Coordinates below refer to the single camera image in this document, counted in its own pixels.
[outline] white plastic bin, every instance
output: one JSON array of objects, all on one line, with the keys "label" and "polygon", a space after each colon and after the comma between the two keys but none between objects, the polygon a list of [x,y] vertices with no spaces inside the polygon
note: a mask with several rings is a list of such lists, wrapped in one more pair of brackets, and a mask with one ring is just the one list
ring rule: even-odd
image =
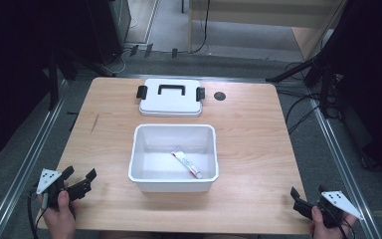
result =
[{"label": "white plastic bin", "polygon": [[[181,147],[196,178],[171,154]],[[135,129],[128,176],[142,191],[208,191],[219,176],[215,129],[207,124],[141,124]]]}]

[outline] black handle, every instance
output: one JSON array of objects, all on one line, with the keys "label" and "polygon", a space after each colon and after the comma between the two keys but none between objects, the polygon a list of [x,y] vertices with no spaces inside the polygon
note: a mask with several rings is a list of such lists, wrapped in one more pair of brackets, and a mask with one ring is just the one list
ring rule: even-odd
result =
[{"label": "black handle", "polygon": [[162,95],[162,89],[180,89],[181,95],[185,96],[185,87],[184,86],[178,86],[178,85],[160,85],[159,91],[157,92],[158,95]]}]

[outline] metal rail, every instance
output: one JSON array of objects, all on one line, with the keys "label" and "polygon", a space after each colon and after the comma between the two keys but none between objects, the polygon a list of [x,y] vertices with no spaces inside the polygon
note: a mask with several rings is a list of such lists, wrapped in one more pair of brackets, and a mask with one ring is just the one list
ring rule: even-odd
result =
[{"label": "metal rail", "polygon": [[[317,107],[317,101],[311,100],[311,104],[314,108]],[[365,236],[368,239],[381,239],[381,234],[374,221],[374,218],[368,208],[367,202],[352,174],[352,171],[346,161],[345,155],[340,148],[340,145],[334,135],[333,129],[327,119],[324,118],[320,110],[315,110],[315,116],[317,117],[318,123],[330,148],[331,154],[333,155],[334,162],[336,163],[337,169],[346,186],[348,191],[348,196],[352,203],[357,207],[364,220],[361,220],[361,226],[364,229]]]},{"label": "metal rail", "polygon": [[33,167],[36,164],[37,158],[42,151],[43,145],[48,138],[55,120],[60,113],[69,87],[70,84],[66,80],[63,80],[60,86],[61,97],[59,101],[57,102],[54,109],[48,112],[46,115],[45,120],[42,123],[38,134],[36,135],[36,138],[34,139],[26,157],[24,158],[23,163],[21,164],[20,169],[17,172],[17,175],[15,176],[11,186],[9,187],[7,193],[4,196],[4,199],[0,204],[0,237],[18,202],[18,199],[21,196],[21,193],[23,192],[24,186],[30,177]]}]

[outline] black latch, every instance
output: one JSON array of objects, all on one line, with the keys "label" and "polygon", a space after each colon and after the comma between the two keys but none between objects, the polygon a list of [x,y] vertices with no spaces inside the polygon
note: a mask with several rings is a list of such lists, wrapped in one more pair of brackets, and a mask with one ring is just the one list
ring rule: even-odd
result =
[{"label": "black latch", "polygon": [[147,86],[139,86],[136,97],[145,100],[145,98],[147,97],[147,89]]},{"label": "black latch", "polygon": [[206,89],[205,88],[197,88],[195,93],[196,102],[200,102],[203,99],[206,99]]}]

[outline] white storage box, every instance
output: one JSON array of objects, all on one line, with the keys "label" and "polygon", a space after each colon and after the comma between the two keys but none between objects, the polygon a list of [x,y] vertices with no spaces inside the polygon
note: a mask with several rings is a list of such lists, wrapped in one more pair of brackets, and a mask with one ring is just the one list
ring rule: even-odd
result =
[{"label": "white storage box", "polygon": [[[200,170],[201,179],[171,154],[178,146]],[[142,191],[208,191],[219,176],[214,128],[207,124],[139,125],[128,176]]]},{"label": "white storage box", "polygon": [[138,88],[139,111],[153,117],[198,117],[203,111],[204,88],[199,81],[147,79]]}]

